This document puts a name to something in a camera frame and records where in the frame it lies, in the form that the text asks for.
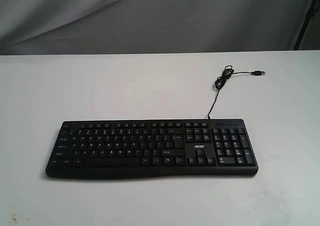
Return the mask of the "black Acer keyboard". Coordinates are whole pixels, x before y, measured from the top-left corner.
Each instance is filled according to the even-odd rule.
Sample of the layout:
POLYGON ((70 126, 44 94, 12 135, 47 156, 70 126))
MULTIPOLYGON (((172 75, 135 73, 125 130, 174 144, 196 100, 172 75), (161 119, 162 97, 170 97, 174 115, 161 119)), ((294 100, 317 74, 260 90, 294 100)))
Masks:
POLYGON ((46 166, 58 179, 253 176, 242 119, 65 121, 46 166))

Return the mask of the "grey backdrop cloth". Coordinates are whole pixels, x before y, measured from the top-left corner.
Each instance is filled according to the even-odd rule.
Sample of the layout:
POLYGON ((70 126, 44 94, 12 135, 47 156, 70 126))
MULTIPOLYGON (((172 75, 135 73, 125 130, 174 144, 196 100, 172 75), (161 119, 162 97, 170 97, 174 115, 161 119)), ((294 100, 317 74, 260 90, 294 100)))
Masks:
POLYGON ((2 55, 292 50, 312 0, 0 0, 2 55))

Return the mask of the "black tripod stand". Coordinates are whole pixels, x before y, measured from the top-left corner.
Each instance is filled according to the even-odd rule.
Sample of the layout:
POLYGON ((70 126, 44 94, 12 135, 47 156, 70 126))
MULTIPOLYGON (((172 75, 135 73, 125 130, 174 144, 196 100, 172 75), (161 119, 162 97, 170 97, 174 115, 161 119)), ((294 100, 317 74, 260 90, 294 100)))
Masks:
POLYGON ((302 41, 305 37, 305 34, 306 34, 306 31, 308 29, 308 26, 310 24, 310 21, 315 17, 316 13, 317 13, 317 9, 316 9, 316 5, 318 3, 318 0, 312 0, 307 11, 306 11, 306 14, 305 14, 305 18, 304 18, 304 21, 303 21, 303 24, 300 28, 300 31, 299 31, 299 34, 298 36, 296 37, 296 41, 295 41, 295 44, 293 46, 293 50, 294 51, 297 51, 300 49, 300 46, 302 44, 302 41))

